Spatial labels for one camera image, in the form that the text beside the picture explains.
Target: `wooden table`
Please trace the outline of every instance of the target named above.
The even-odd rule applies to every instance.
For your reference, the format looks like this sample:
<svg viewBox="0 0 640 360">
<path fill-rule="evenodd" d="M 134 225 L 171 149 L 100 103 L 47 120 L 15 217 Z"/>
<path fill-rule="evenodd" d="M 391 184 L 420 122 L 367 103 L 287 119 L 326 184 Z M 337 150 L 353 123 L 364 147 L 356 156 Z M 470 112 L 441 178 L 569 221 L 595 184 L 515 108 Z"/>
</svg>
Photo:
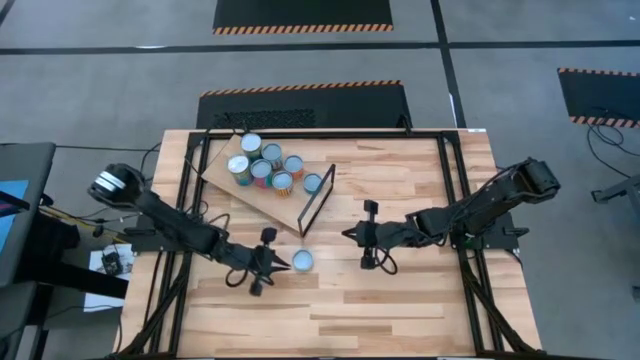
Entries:
<svg viewBox="0 0 640 360">
<path fill-rule="evenodd" d="M 165 133 L 153 190 L 175 204 L 189 131 Z M 493 174 L 495 164 L 485 132 L 460 130 L 471 190 Z M 267 216 L 207 184 L 205 218 L 231 214 L 234 242 L 255 246 L 266 226 L 278 228 L 274 248 L 286 260 L 303 244 L 315 257 L 313 271 L 273 276 L 262 297 L 224 285 L 228 268 L 194 257 L 180 339 L 180 357 L 258 356 L 436 356 L 473 355 L 457 256 L 448 246 L 394 249 L 399 273 L 359 268 L 362 249 L 340 231 L 365 219 L 363 200 L 380 203 L 377 221 L 447 199 L 435 140 L 286 140 L 305 161 L 333 162 L 333 193 L 302 242 Z M 209 159 L 223 141 L 214 141 Z M 450 167 L 460 198 L 453 152 Z M 504 251 L 485 251 L 496 305 L 522 338 L 539 339 L 520 265 Z M 123 344 L 140 330 L 156 254 L 138 256 L 122 312 Z M 177 273 L 177 261 L 174 274 Z M 160 281 L 156 281 L 155 294 Z M 486 314 L 479 305 L 485 347 L 491 348 Z M 168 346 L 173 311 L 167 314 L 160 349 Z"/>
</svg>

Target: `can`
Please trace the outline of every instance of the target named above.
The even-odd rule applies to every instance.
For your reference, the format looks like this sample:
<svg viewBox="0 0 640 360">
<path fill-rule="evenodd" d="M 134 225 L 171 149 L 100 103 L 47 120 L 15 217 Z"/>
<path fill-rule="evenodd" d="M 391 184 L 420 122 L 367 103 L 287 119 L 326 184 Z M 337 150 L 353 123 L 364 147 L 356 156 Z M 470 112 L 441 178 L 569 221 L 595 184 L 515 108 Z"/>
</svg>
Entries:
<svg viewBox="0 0 640 360">
<path fill-rule="evenodd" d="M 256 160 L 251 164 L 251 175 L 253 175 L 254 184 L 263 189 L 271 187 L 271 163 L 267 160 Z"/>
<path fill-rule="evenodd" d="M 251 161 L 260 159 L 260 151 L 262 150 L 262 139 L 257 134 L 246 134 L 240 140 L 242 151 Z"/>
<path fill-rule="evenodd" d="M 316 192 L 320 183 L 322 182 L 322 178 L 318 174 L 309 174 L 304 177 L 304 191 L 307 194 L 313 194 Z"/>
<path fill-rule="evenodd" d="M 244 155 L 233 155 L 227 161 L 227 169 L 233 175 L 238 185 L 248 186 L 253 182 L 249 169 L 249 158 Z"/>
<path fill-rule="evenodd" d="M 293 191 L 293 176 L 286 171 L 273 174 L 273 188 L 278 196 L 287 197 Z"/>
<path fill-rule="evenodd" d="M 304 162 L 300 156 L 291 155 L 284 161 L 284 170 L 290 172 L 294 180 L 300 180 L 302 179 L 303 165 Z"/>
<path fill-rule="evenodd" d="M 282 167 L 282 148 L 278 144 L 267 144 L 262 148 L 262 158 L 269 160 L 273 170 L 278 170 Z"/>
</svg>

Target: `black floor mat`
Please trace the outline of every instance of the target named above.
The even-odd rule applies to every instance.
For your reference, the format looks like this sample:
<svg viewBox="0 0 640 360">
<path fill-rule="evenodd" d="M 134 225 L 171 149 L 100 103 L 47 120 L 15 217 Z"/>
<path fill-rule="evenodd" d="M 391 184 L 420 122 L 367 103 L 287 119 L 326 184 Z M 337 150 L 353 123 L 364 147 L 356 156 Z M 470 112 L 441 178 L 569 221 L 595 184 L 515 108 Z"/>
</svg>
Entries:
<svg viewBox="0 0 640 360">
<path fill-rule="evenodd" d="M 558 76 L 572 122 L 640 127 L 637 73 L 560 68 Z"/>
<path fill-rule="evenodd" d="M 273 86 L 203 93 L 197 127 L 393 128 L 402 115 L 410 119 L 400 81 Z"/>
<path fill-rule="evenodd" d="M 389 0 L 218 0 L 215 35 L 392 31 Z"/>
</svg>

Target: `tin can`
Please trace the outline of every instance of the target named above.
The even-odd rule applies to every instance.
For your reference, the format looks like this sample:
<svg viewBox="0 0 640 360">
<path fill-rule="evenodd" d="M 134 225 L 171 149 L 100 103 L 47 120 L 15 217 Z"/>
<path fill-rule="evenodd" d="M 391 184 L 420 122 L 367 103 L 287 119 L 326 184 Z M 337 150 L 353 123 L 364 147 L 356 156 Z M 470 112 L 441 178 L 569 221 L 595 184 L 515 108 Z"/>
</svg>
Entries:
<svg viewBox="0 0 640 360">
<path fill-rule="evenodd" d="M 278 170 L 282 167 L 282 148 L 278 144 L 267 144 L 262 148 L 262 158 L 269 160 L 273 170 Z"/>
<path fill-rule="evenodd" d="M 298 155 L 291 155 L 284 161 L 284 170 L 290 172 L 294 180 L 302 179 L 303 166 L 302 158 Z"/>
<path fill-rule="evenodd" d="M 309 174 L 304 177 L 304 191 L 307 194 L 313 194 L 316 192 L 318 187 L 320 187 L 320 183 L 322 182 L 322 178 L 318 174 Z"/>
<path fill-rule="evenodd" d="M 256 160 L 251 164 L 251 175 L 253 175 L 254 184 L 263 189 L 271 187 L 271 163 L 267 160 Z"/>
<path fill-rule="evenodd" d="M 262 139 L 257 134 L 246 134 L 240 140 L 242 151 L 251 161 L 260 159 L 260 151 L 262 150 Z"/>
<path fill-rule="evenodd" d="M 233 155 L 227 161 L 227 169 L 233 175 L 238 185 L 248 186 L 253 182 L 251 170 L 249 169 L 249 158 L 244 155 Z"/>
<path fill-rule="evenodd" d="M 273 188 L 278 196 L 287 197 L 293 191 L 293 176 L 286 171 L 273 174 Z"/>
</svg>

